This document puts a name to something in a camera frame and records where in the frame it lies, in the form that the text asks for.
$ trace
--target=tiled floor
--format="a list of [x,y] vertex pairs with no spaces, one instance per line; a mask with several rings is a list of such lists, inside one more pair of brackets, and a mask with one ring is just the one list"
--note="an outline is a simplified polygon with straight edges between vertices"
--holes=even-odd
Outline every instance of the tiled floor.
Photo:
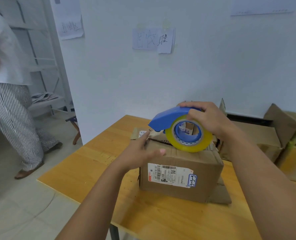
[[[54,239],[78,203],[36,181],[44,172],[82,146],[72,145],[76,130],[58,113],[37,123],[63,142],[62,149],[46,155],[45,165],[29,177],[14,180],[21,169],[17,153],[0,133],[0,239]],[[121,239],[131,237],[119,230]]]

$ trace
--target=left hand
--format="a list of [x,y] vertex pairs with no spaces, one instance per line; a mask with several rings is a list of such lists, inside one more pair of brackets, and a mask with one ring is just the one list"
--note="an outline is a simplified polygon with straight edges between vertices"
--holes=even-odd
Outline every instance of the left hand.
[[157,149],[151,152],[145,150],[149,134],[150,131],[147,131],[137,140],[131,140],[129,146],[116,158],[115,162],[118,162],[124,170],[129,171],[143,166],[154,157],[163,156],[166,149]]

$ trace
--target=striped pants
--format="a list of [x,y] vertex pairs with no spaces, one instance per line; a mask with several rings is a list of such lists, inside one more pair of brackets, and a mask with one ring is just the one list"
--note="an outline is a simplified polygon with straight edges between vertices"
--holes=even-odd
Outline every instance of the striped pants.
[[27,86],[0,83],[0,130],[23,158],[23,170],[36,168],[59,141],[37,129],[28,111],[32,104]]

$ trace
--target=white short sleeve shirt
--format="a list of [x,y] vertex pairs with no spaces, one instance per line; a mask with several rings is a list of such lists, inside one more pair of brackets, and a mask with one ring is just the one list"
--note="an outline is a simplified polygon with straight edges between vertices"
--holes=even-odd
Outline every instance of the white short sleeve shirt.
[[27,55],[6,20],[0,15],[0,82],[32,85]]

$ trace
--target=hand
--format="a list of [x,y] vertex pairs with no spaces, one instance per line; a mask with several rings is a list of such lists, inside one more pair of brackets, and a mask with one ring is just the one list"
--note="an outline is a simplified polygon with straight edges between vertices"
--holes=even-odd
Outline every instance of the hand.
[[195,107],[200,108],[204,112],[196,109],[189,110],[187,119],[194,119],[220,140],[224,140],[227,131],[235,128],[226,115],[224,115],[213,102],[182,102],[178,104],[180,107]]
[[157,149],[152,152],[145,150],[149,133],[150,131],[147,131],[137,140],[131,140],[129,146],[116,158],[115,162],[119,163],[119,166],[126,172],[139,168],[152,158],[163,156],[166,153],[166,149]]

